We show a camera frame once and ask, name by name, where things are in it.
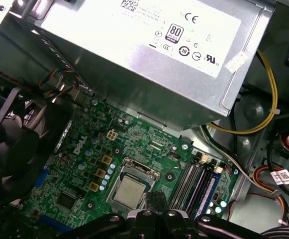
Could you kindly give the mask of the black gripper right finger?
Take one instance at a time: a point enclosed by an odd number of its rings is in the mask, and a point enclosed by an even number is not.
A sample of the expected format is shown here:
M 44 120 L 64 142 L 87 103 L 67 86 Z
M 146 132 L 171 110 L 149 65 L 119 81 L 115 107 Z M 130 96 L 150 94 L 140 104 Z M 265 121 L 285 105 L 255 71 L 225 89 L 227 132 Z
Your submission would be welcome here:
M 213 215 L 201 215 L 193 222 L 186 212 L 170 209 L 163 192 L 156 192 L 156 212 L 162 220 L 165 239 L 265 239 L 253 232 Z

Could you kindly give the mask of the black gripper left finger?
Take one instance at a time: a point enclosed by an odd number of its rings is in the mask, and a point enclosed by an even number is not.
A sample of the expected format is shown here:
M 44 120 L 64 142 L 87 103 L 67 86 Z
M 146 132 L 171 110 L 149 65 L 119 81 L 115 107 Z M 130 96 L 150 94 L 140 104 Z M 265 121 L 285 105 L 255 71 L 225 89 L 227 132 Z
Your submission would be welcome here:
M 130 211 L 127 219 L 111 213 L 67 232 L 68 239 L 157 239 L 159 192 L 145 194 L 145 209 Z

